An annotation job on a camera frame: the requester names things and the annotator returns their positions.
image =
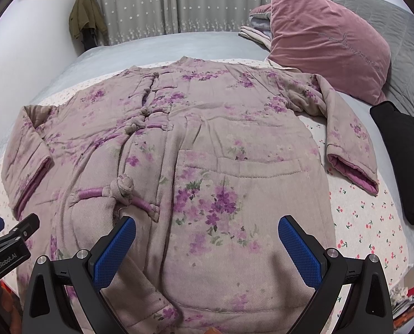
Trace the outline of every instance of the pink sleeve lining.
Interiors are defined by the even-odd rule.
[[[341,172],[342,175],[348,177],[351,181],[359,185],[367,192],[375,195],[378,193],[377,182],[369,179],[366,172],[364,172],[359,166],[356,166],[334,154],[328,154],[328,160],[336,170]]]

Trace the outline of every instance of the jacket pocket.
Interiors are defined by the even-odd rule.
[[[282,246],[278,222],[293,215],[330,244],[325,232],[333,227],[324,226],[318,201],[298,159],[260,163],[180,150],[164,293],[183,312],[201,310],[208,322],[226,323],[225,331],[288,328],[313,290]],[[264,319],[254,320],[262,312]]]

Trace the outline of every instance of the purple flower print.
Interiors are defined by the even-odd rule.
[[[317,76],[315,74],[311,78],[311,86],[312,88],[317,90],[319,93],[321,93],[321,87],[320,87],[320,84],[318,83]]]
[[[66,286],[66,292],[68,294],[69,299],[77,299],[77,294],[75,293],[75,290],[72,286]]]
[[[193,167],[188,167],[182,171],[181,178],[183,179],[191,179],[193,177],[193,173],[196,171]]]
[[[190,201],[192,201],[193,198],[196,197],[197,192],[200,191],[201,183],[202,179],[200,179],[199,181],[191,181],[185,185],[186,190],[188,190],[188,192],[190,193]]]
[[[209,252],[211,249],[205,247],[205,236],[204,234],[197,233],[194,235],[194,242],[190,243],[190,254],[192,255],[202,255],[206,252]]]
[[[276,113],[286,113],[287,100],[282,97],[269,97],[269,102],[265,104],[266,107],[272,108]]]
[[[190,321],[193,321],[193,320],[200,320],[200,319],[202,319],[204,316],[202,315],[202,314],[197,314],[197,315],[195,315],[195,316],[193,316],[193,317],[188,317],[188,318],[186,318],[184,321],[185,322],[187,322],[187,323],[189,323]]]
[[[238,239],[245,240],[247,238],[247,232],[243,231],[242,229],[239,229],[239,231],[236,234],[236,237]]]
[[[211,204],[209,213],[235,213],[237,198],[235,192],[227,192],[227,190],[223,186],[216,187],[215,192],[216,197],[214,198],[214,202]]]
[[[175,313],[176,310],[174,308],[168,308],[162,311],[162,315],[165,319],[170,319]]]
[[[250,81],[250,79],[253,79],[253,76],[248,73],[244,72],[240,75],[241,80],[238,81],[238,84],[242,85],[244,88],[252,88],[254,87],[254,84]]]
[[[309,89],[303,89],[302,93],[306,98],[313,98],[315,96]]]
[[[31,250],[32,249],[32,239],[26,240],[26,247]]]
[[[59,190],[57,190],[57,191],[52,192],[52,195],[51,195],[50,197],[51,197],[51,199],[53,199],[53,200],[57,200],[57,199],[59,199],[59,198],[60,198],[60,191],[59,191]]]
[[[45,139],[46,142],[55,141],[57,138],[60,138],[62,136],[61,133],[55,133],[51,134],[48,138]]]
[[[248,115],[248,114],[243,114],[242,118],[244,118],[247,121],[254,121],[255,120],[254,117],[252,117],[251,115]]]
[[[171,99],[176,100],[176,99],[184,99],[185,95],[183,95],[182,93],[173,93],[171,95]]]
[[[248,303],[247,294],[235,295],[232,300],[232,307],[235,311],[243,311],[245,305]]]
[[[100,101],[104,96],[105,96],[105,92],[103,91],[103,89],[99,89],[96,92],[94,92],[92,90],[92,91],[90,91],[89,95],[87,95],[86,97],[81,98],[80,100],[82,102],[95,103],[96,101]]]
[[[228,70],[218,70],[217,72],[201,72],[201,73],[196,73],[196,72],[191,72],[190,75],[185,74],[182,76],[183,80],[187,80],[190,81],[192,79],[198,79],[199,81],[206,81],[206,80],[210,80],[211,78],[217,78],[222,74],[228,73]]]
[[[216,213],[212,213],[211,215],[207,215],[206,224],[216,226],[216,223],[219,221],[219,217],[216,215]]]
[[[240,147],[240,149],[238,149],[236,152],[235,161],[246,161],[246,160],[247,160],[246,151],[244,150],[243,147]]]
[[[198,204],[199,204],[199,210],[200,211],[207,212],[210,209],[210,205],[208,204],[208,202],[205,201],[205,199],[200,199],[198,201]]]
[[[336,130],[332,130],[329,134],[330,134],[331,136],[333,136],[333,137],[337,138],[337,139],[341,139],[341,135],[340,135],[340,133],[339,133],[339,132],[337,132]]]
[[[261,251],[261,245],[258,243],[258,241],[252,241],[249,243],[249,251],[252,254],[257,254]]]
[[[177,191],[176,199],[173,205],[173,210],[175,212],[182,212],[182,210],[185,207],[185,204],[188,201],[188,197],[190,197],[190,194],[188,193],[188,190],[186,188]]]
[[[191,161],[194,161],[194,160],[196,160],[196,158],[197,158],[197,156],[198,156],[198,152],[196,152],[196,151],[194,151],[194,150],[189,150],[187,153],[186,153],[186,156],[187,156],[187,158],[188,159],[190,159]]]
[[[363,131],[361,123],[358,121],[357,118],[354,118],[354,124],[349,124],[349,126],[354,129],[354,133],[357,135],[358,138],[366,140],[368,139],[368,134]]]
[[[359,134],[361,132],[361,128],[359,125],[352,125],[352,123],[350,124],[351,128],[354,129],[355,134]]]
[[[192,219],[193,221],[197,221],[197,219],[199,218],[197,208],[193,204],[190,206],[189,209],[185,210],[184,212],[187,214],[188,218]]]
[[[52,235],[50,236],[50,258],[57,260],[57,238]]]
[[[136,156],[128,157],[126,159],[126,163],[128,163],[131,167],[135,167],[139,163],[139,159]]]
[[[21,128],[26,128],[26,127],[27,128],[32,128],[32,127],[34,127],[34,125],[32,124],[31,121],[25,119],[25,122],[23,123],[23,126]]]

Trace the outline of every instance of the curtain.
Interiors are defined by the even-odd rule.
[[[191,31],[239,31],[270,0],[99,0],[110,45]]]

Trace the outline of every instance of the bed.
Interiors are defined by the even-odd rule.
[[[41,91],[31,103],[41,103],[45,105],[60,104],[69,99],[78,90],[83,89],[87,86],[91,86],[98,81],[107,79],[114,73],[129,68],[133,65],[165,65],[166,63],[176,61],[185,55],[187,57],[204,60],[226,60],[229,63],[246,63],[253,66],[268,66],[268,63],[264,62],[268,56],[268,53],[269,52],[267,50],[261,48],[259,45],[246,39],[242,39],[234,32],[197,32],[164,35],[160,37],[135,40],[116,46],[102,46],[99,48],[94,48],[81,55],[48,87]],[[381,177],[381,181],[383,181],[385,185],[385,189],[381,190],[381,192],[383,193],[384,191],[385,195],[390,196],[390,201],[383,203],[380,203],[380,201],[383,200],[379,197],[379,205],[381,205],[381,209],[384,209],[385,212],[390,212],[391,210],[391,212],[396,212],[396,221],[394,223],[395,226],[391,226],[391,220],[394,220],[394,214],[392,213],[390,213],[389,216],[382,216],[376,213],[376,218],[380,221],[384,221],[386,219],[385,225],[388,225],[386,227],[388,227],[390,235],[391,232],[393,232],[392,236],[394,237],[399,237],[401,234],[404,235],[403,242],[400,241],[400,245],[397,244],[397,242],[393,243],[391,254],[389,253],[387,247],[388,239],[386,239],[386,243],[384,244],[385,247],[382,249],[382,255],[390,256],[391,259],[393,257],[395,258],[395,255],[399,255],[398,251],[400,250],[400,257],[403,261],[403,263],[400,265],[399,271],[398,266],[395,268],[398,273],[393,274],[389,280],[389,284],[392,286],[398,282],[398,278],[404,275],[409,267],[414,263],[414,226],[410,226],[403,218],[393,168],[391,166],[391,162],[389,160],[386,148],[383,144],[381,135],[372,118],[370,117],[370,106],[348,95],[341,95],[353,109],[353,111],[357,114],[361,122],[365,125],[373,141],[378,162],[378,171]],[[325,122],[323,120],[316,118],[311,119],[310,117],[304,116],[301,117],[301,119],[305,125],[311,129],[311,132],[317,143],[322,140],[325,141]],[[8,135],[0,143],[0,172],[2,163],[1,155],[5,149]],[[350,185],[348,185],[347,188],[344,187],[344,180],[341,182],[341,187],[338,187],[340,184],[338,181],[334,181],[335,187],[331,187],[331,190],[333,190],[333,192],[340,190],[341,193],[341,191],[346,192],[347,189],[352,188]],[[371,204],[372,209],[374,209],[374,202],[364,202],[363,199],[361,199],[361,204],[357,202],[357,205],[360,205],[361,209],[363,209],[365,205],[369,206]],[[333,204],[332,209],[333,211],[337,211],[337,213],[333,212],[334,219],[341,221],[341,219],[338,218],[340,210],[343,211],[340,205]],[[351,209],[351,211],[354,211],[353,215],[356,215],[355,209]],[[6,233],[7,229],[13,227],[16,221],[12,217],[10,209],[8,208],[7,196],[4,192],[1,179],[0,216],[3,217],[6,222],[6,228],[4,231],[4,233]],[[346,226],[348,231],[352,226],[349,225],[350,222],[348,222],[348,225]],[[369,222],[366,222],[366,228],[371,229]],[[354,235],[351,236],[351,240],[356,240],[357,238]],[[348,246],[348,240],[342,235],[337,235],[337,241],[338,242],[336,245],[339,245],[339,249],[341,248],[340,246],[344,247],[345,244],[346,247]],[[384,264],[386,267],[388,266],[388,263],[388,257],[384,257]],[[14,291],[17,291],[17,282],[14,273],[7,276],[5,280],[9,287],[11,287]],[[333,320],[335,321],[337,318],[338,314],[334,315]]]

